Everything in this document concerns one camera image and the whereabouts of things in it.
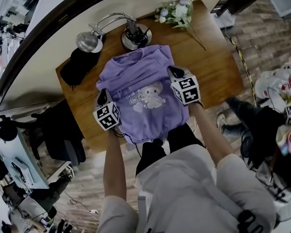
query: wooden desk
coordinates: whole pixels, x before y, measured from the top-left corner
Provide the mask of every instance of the wooden desk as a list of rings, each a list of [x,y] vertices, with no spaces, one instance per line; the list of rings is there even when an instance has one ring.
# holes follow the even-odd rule
[[[149,18],[141,19],[140,23],[151,29],[153,34],[151,45],[169,45],[175,64],[187,67],[196,75],[206,108],[220,104],[227,97],[237,95],[243,89],[242,79],[223,34],[202,1],[194,2],[191,25],[206,47],[206,51],[187,32],[172,29],[170,24],[160,24]],[[107,146],[107,134],[93,116],[94,100],[98,93],[96,82],[106,62],[114,56],[125,53],[120,41],[124,28],[125,26],[121,26],[107,33],[97,65],[74,90],[59,74],[66,62],[56,69],[65,98],[88,146],[93,151],[104,151]]]

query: desk lamp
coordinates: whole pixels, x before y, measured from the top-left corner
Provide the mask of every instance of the desk lamp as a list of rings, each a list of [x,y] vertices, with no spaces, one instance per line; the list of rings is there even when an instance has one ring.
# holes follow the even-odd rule
[[[100,27],[99,24],[107,18],[118,16],[111,21],[109,21],[106,25]],[[91,32],[82,32],[78,34],[76,37],[76,43],[78,48],[84,52],[99,52],[102,49],[101,39],[105,35],[102,31],[105,27],[110,25],[111,23],[126,19],[127,20],[127,28],[121,34],[122,45],[127,51],[134,51],[138,48],[146,47],[150,44],[152,39],[151,30],[140,23],[136,23],[136,19],[130,16],[129,14],[123,13],[112,13],[104,18],[102,18],[97,24],[89,24],[88,26],[91,28]]]

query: white t-shirt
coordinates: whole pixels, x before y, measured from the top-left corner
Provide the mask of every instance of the white t-shirt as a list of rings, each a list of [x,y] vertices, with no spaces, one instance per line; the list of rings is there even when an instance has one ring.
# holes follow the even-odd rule
[[[263,232],[273,229],[273,199],[242,159],[230,154],[218,163],[216,170],[205,148],[190,145],[137,175],[139,194],[146,197],[144,233],[238,232],[237,219],[201,184],[206,177],[216,181],[216,186],[232,201],[250,210],[263,225]],[[126,201],[116,196],[104,199],[98,233],[134,233],[137,225],[138,214]]]

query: shirt sleeve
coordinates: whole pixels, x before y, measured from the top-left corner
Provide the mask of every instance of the shirt sleeve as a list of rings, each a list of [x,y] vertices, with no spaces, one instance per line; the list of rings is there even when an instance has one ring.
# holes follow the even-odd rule
[[[274,200],[237,155],[230,154],[218,163],[217,187],[241,208],[251,211],[263,224],[265,232],[273,230]]]
[[[104,198],[97,233],[135,233],[137,226],[138,214],[124,199]]]

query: flower bouquet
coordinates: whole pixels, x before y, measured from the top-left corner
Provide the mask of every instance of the flower bouquet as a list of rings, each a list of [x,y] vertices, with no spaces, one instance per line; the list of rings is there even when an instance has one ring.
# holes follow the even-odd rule
[[[176,0],[162,3],[162,6],[156,9],[160,13],[155,15],[155,21],[160,23],[176,24],[173,28],[191,31],[191,35],[206,50],[195,30],[191,27],[191,14],[193,12],[193,3],[191,0]]]

